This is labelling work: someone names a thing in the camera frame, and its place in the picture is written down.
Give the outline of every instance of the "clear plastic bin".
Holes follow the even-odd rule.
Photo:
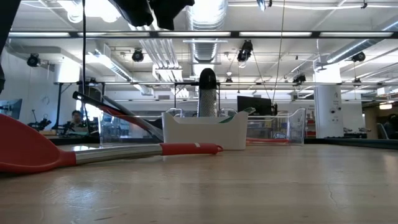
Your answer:
[[[146,120],[156,120],[160,116],[140,116]],[[136,124],[102,112],[99,116],[99,139],[101,146],[119,144],[158,143],[147,131]]]
[[[305,109],[277,116],[249,116],[247,144],[303,144]]]

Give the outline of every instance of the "table surface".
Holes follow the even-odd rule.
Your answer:
[[[2,224],[382,222],[398,222],[398,151],[251,146],[0,177]]]

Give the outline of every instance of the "computer monitor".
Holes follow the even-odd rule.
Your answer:
[[[267,116],[272,115],[272,102],[270,99],[249,97],[249,96],[238,96],[238,112],[253,107],[256,112],[250,114],[251,116]]]
[[[18,100],[0,100],[0,114],[19,119],[21,112],[22,99]]]

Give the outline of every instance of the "pillar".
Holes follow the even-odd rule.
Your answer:
[[[340,83],[340,67],[338,64],[317,66],[317,62],[325,62],[321,56],[314,62],[313,80],[317,83]],[[343,112],[341,110],[341,87],[339,85],[318,85],[314,90],[315,126],[317,138],[343,137]]]

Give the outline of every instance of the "white container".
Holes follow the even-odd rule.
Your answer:
[[[176,118],[162,113],[163,136],[166,143],[213,143],[224,150],[244,150],[248,131],[248,113],[239,112],[231,121],[226,117]]]

